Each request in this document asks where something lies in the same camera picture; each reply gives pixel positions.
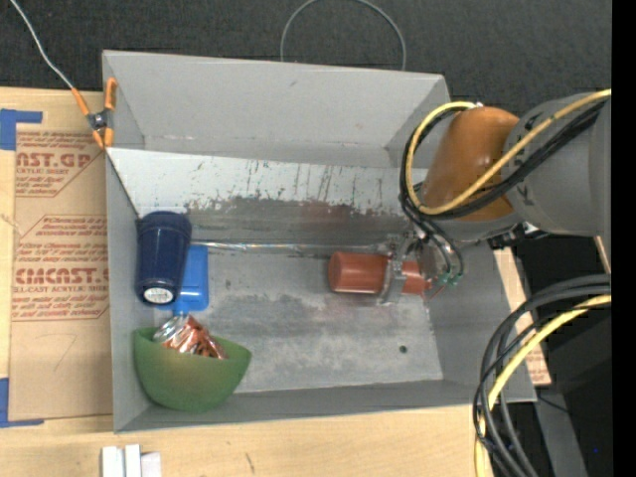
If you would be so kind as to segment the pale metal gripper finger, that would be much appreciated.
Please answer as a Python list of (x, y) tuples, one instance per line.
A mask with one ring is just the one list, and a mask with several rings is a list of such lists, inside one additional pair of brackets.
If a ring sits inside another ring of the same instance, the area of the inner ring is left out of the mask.
[(390, 245), (390, 267), (403, 267), (416, 244), (417, 237), (414, 233), (405, 233), (401, 237), (394, 239)]
[(388, 264), (386, 268), (383, 287), (380, 293), (380, 303), (391, 305), (399, 302), (403, 287), (406, 283), (406, 275), (402, 271), (401, 264)]

